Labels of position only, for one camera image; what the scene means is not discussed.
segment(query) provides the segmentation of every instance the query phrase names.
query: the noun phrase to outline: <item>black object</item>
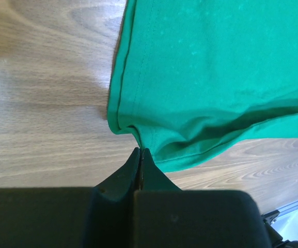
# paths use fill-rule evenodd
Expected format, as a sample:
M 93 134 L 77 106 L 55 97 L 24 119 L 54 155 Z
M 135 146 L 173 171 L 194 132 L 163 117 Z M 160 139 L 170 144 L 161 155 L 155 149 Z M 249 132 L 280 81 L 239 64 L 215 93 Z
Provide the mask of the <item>black object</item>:
M 0 189 L 0 247 L 272 247 L 241 191 L 181 191 L 135 148 L 93 188 Z

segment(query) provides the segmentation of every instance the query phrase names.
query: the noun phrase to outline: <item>wood grain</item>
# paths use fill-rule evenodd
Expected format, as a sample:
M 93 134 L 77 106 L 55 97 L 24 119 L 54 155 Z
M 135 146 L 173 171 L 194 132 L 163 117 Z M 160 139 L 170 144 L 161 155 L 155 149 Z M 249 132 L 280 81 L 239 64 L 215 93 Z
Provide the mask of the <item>wood grain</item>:
M 90 186 L 137 145 L 106 121 L 125 0 L 0 0 L 0 187 Z M 298 198 L 298 139 L 243 141 L 168 176 L 241 189 L 262 212 Z

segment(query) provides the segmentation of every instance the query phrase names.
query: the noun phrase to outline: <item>green fabric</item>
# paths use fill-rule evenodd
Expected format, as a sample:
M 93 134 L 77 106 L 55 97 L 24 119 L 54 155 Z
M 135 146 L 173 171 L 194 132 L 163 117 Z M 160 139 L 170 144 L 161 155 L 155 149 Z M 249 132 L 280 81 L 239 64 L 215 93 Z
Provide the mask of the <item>green fabric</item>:
M 164 172 L 298 137 L 298 0 L 129 0 L 107 117 Z

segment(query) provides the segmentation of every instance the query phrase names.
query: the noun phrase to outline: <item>wooden table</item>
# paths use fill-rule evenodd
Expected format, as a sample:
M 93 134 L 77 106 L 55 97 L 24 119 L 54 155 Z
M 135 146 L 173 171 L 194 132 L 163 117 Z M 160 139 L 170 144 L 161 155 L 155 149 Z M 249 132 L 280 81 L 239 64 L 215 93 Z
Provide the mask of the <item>wooden table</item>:
M 0 187 L 96 185 L 136 141 L 106 121 L 125 0 L 0 0 Z M 267 212 L 298 198 L 298 139 L 243 141 L 168 176 L 242 189 Z

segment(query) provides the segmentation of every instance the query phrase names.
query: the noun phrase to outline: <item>green towel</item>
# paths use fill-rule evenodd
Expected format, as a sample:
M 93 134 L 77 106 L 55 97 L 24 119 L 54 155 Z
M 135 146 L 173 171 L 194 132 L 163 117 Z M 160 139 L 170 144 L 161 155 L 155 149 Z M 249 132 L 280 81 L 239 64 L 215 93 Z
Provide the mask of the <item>green towel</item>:
M 298 0 L 129 0 L 107 114 L 164 172 L 298 137 Z

